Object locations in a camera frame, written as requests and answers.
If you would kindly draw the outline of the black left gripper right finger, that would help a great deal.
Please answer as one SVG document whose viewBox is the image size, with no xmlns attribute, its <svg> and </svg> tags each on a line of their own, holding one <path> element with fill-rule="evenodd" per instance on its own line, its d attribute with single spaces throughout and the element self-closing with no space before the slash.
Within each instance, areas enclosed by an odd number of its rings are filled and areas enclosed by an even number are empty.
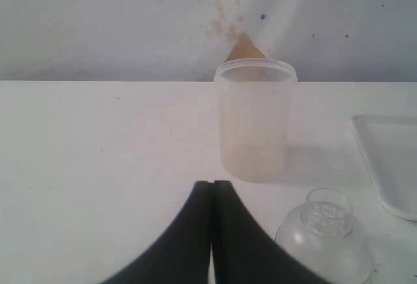
<svg viewBox="0 0 417 284">
<path fill-rule="evenodd" d="M 325 283 L 254 220 L 229 181 L 213 186 L 211 244 L 216 283 Z"/>
</svg>

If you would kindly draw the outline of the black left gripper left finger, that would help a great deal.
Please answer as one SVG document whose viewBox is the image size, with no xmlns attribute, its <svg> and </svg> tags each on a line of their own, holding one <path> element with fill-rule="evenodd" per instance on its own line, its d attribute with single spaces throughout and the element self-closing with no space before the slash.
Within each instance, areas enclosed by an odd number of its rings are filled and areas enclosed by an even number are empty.
<svg viewBox="0 0 417 284">
<path fill-rule="evenodd" d="M 197 181 L 168 228 L 104 283 L 208 283 L 212 184 Z"/>
</svg>

